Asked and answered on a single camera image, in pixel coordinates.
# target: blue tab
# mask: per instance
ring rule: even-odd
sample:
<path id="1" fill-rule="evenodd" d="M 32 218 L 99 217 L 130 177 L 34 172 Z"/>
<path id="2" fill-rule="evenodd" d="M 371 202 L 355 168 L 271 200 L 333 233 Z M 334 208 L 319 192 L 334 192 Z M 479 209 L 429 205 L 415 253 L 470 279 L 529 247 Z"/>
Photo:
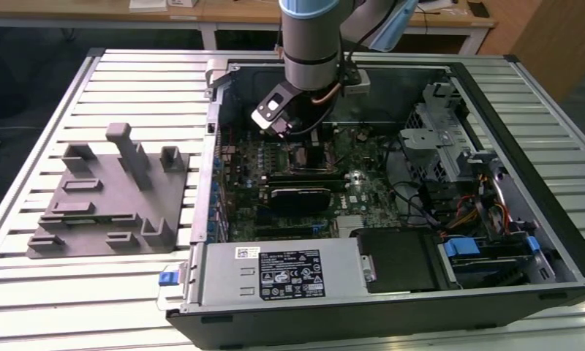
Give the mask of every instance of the blue tab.
<path id="1" fill-rule="evenodd" d="M 213 166 L 215 170 L 221 169 L 221 160 L 218 157 L 214 157 L 214 162 L 213 162 Z"/>
<path id="2" fill-rule="evenodd" d="M 179 285 L 179 272 L 159 272 L 158 286 L 170 287 L 173 285 Z"/>
<path id="3" fill-rule="evenodd" d="M 478 254 L 478 246 L 473 238 L 455 238 L 445 242 L 446 256 Z"/>
<path id="4" fill-rule="evenodd" d="M 455 248 L 457 254 L 478 254 L 478 246 L 473 238 L 450 239 L 449 243 Z"/>
<path id="5" fill-rule="evenodd" d="M 537 239 L 535 239 L 534 236 L 527 236 L 526 237 L 526 243 L 529 244 L 531 252 L 539 251 L 539 243 L 537 242 Z"/>
<path id="6" fill-rule="evenodd" d="M 457 254 L 455 248 L 450 243 L 445 243 L 443 245 L 445 245 L 446 256 L 453 257 Z"/>

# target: floor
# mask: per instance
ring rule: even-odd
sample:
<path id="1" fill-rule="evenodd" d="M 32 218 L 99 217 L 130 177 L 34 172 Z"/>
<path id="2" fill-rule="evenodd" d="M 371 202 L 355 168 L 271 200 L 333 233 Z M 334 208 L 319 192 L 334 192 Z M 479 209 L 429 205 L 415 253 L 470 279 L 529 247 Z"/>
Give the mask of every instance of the floor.
<path id="1" fill-rule="evenodd" d="M 271 32 L 218 37 L 222 50 L 269 50 L 274 40 Z M 19 92 L 0 100 L 0 202 L 88 48 L 199 49 L 201 37 L 195 31 L 0 29 L 0 66 L 8 68 L 0 70 L 0 91 Z M 561 106 L 585 132 L 585 79 Z"/>

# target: robotic arm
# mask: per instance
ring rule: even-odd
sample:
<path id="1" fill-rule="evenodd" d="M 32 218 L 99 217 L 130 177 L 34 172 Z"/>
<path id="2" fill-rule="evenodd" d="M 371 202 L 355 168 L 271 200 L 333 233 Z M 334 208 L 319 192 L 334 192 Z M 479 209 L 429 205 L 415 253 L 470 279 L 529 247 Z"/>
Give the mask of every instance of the robotic arm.
<path id="1" fill-rule="evenodd" d="M 262 129 L 279 137 L 314 129 L 330 114 L 339 91 L 354 91 L 367 83 L 367 76 L 354 67 L 351 53 L 359 45 L 391 50 L 417 4 L 418 0 L 279 0 L 285 82 L 253 111 L 251 119 Z M 346 59 L 342 38 L 355 42 Z M 322 116 L 315 119 L 321 110 Z M 294 132 L 295 119 L 301 125 L 315 121 Z"/>

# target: red wire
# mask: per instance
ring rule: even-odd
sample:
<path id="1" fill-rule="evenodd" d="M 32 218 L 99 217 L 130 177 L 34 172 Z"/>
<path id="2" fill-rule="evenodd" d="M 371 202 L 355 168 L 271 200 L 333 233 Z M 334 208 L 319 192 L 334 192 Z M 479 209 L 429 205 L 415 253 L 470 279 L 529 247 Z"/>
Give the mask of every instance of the red wire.
<path id="1" fill-rule="evenodd" d="M 474 195 L 466 195 L 466 196 L 461 197 L 459 201 L 457 202 L 457 216 L 459 216 L 461 205 L 462 205 L 463 201 L 473 198 L 473 197 L 474 197 Z"/>

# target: motherboard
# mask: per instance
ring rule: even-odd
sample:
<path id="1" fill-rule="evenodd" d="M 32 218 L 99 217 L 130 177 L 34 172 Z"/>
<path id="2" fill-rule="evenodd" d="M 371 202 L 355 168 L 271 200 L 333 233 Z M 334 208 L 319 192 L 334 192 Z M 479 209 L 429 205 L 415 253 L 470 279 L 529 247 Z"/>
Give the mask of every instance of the motherboard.
<path id="1" fill-rule="evenodd" d="M 222 147 L 229 241 L 338 238 L 347 223 L 401 225 L 385 171 L 394 143 L 362 125 L 329 133 L 329 142 L 315 144 L 247 133 Z M 297 202 L 293 192 L 315 194 Z M 278 200 L 279 194 L 287 196 Z"/>

